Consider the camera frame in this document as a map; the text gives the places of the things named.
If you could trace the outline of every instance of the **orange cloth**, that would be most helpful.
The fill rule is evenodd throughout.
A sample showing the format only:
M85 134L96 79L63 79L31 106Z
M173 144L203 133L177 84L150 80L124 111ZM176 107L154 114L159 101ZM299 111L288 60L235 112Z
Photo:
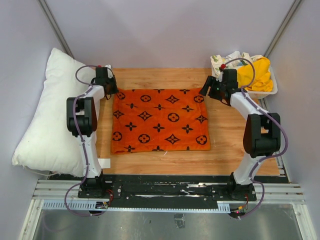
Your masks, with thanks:
M111 152L210 150L200 89L119 89L112 106Z

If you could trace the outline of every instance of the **red wire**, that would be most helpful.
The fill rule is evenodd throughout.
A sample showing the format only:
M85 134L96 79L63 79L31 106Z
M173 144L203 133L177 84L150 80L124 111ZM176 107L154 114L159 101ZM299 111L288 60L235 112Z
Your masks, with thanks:
M246 206L248 205L248 203L249 203L249 196L248 196L248 194L246 193L244 196L245 196L245 198L246 198L246 203L245 203L245 205L242 205L242 206L241 206L242 208L246 207Z
M114 199L114 192L110 189L106 190L106 192L110 194L110 199L109 199L109 204L108 204L108 206L110 207L110 204L111 204L112 200Z
M246 206L246 210L248 209L248 203L249 203L249 195L246 193L245 194L245 198L246 198L246 203L245 203L245 206Z

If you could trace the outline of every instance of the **wooden board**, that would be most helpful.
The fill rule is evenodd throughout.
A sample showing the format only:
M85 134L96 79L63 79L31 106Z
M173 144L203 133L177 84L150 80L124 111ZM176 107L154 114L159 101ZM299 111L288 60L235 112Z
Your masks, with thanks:
M121 89L201 88L209 68L118 68L114 70ZM111 158L109 174L229 175L243 156L245 120L232 107L205 98L211 140L210 151L142 152L110 154L112 102L101 100L96 149L99 158ZM275 159L267 160L259 175L279 175Z

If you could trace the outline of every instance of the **small white paper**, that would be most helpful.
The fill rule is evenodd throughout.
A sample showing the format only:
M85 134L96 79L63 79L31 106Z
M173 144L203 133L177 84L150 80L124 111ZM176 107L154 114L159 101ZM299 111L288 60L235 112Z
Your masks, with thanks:
M98 158L98 162L102 169L111 168L110 158Z

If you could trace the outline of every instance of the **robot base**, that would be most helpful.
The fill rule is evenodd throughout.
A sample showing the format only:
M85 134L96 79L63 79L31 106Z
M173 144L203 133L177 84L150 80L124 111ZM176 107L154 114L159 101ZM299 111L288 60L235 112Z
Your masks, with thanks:
M105 199L109 198L110 194L107 190L113 192L113 198L121 198L122 185L120 183L112 183L111 181L105 181L104 174L95 178L87 178L80 186L78 192L78 198L80 199Z
M211 185L212 200L215 201L248 201L257 200L254 185L237 184L232 172L226 185Z

